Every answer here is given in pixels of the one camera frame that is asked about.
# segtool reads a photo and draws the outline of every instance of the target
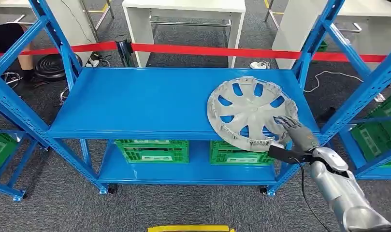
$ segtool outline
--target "retractable belt barrier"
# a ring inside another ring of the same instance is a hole
[[[201,47],[201,46],[184,46],[184,45],[166,45],[166,44],[144,44],[144,43],[129,43],[133,52],[153,52],[165,54],[182,54],[182,55],[201,55],[201,56],[234,56],[247,58],[285,58],[299,59],[301,52],[291,51],[273,51],[262,49],[234,49],[221,47]],[[72,46],[73,52],[100,52],[117,50],[114,41],[91,43],[85,45]],[[21,55],[49,55],[57,54],[56,48],[40,49],[33,51],[22,52]],[[386,56],[382,55],[360,55],[364,62],[382,62]],[[348,58],[344,53],[318,52],[313,60],[317,61],[335,61],[348,62]]]

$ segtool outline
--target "shelf board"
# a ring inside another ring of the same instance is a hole
[[[55,138],[220,140],[207,100],[224,81],[254,76],[282,87],[299,119],[319,128],[291,70],[84,68],[47,132]]]
[[[109,144],[99,181],[111,184],[273,185],[270,166],[225,166],[209,163],[209,142],[190,141],[188,164],[127,163],[118,147]]]
[[[363,176],[357,177],[359,180],[391,180],[391,167],[380,167],[371,170]]]

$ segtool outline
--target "yellow tape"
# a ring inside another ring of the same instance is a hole
[[[268,0],[263,0],[263,2],[265,3],[266,8],[268,9],[268,8],[269,8],[269,2],[268,2]]]
[[[156,226],[148,228],[147,232],[174,232],[174,231],[219,231],[235,232],[228,226],[205,226],[205,225],[187,225],[187,226]]]
[[[263,0],[263,2],[265,3],[266,8],[269,9],[269,2],[268,2],[268,0]],[[283,15],[284,14],[283,12],[272,12],[272,13],[274,13],[274,15]]]
[[[107,7],[108,7],[108,4],[106,3],[106,4],[103,6],[103,9],[101,10],[101,12],[104,13],[104,11],[107,9]]]

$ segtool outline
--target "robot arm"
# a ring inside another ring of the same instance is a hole
[[[365,198],[348,164],[332,149],[320,147],[313,133],[299,121],[279,117],[298,151],[271,146],[268,155],[287,163],[309,162],[312,179],[343,232],[391,232],[391,223]]]
[[[318,147],[310,165],[312,179],[334,212],[341,231],[391,232],[391,223],[376,212],[365,198],[346,162],[332,149]]]

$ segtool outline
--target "caster wheel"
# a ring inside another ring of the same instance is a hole
[[[267,192],[268,192],[268,191],[267,191],[266,187],[260,187],[260,193],[266,195]]]
[[[108,194],[115,194],[116,189],[115,188],[108,188]]]
[[[112,184],[108,187],[108,193],[109,194],[115,194],[117,192],[117,185]]]
[[[40,147],[41,151],[48,152],[50,150],[50,147]]]

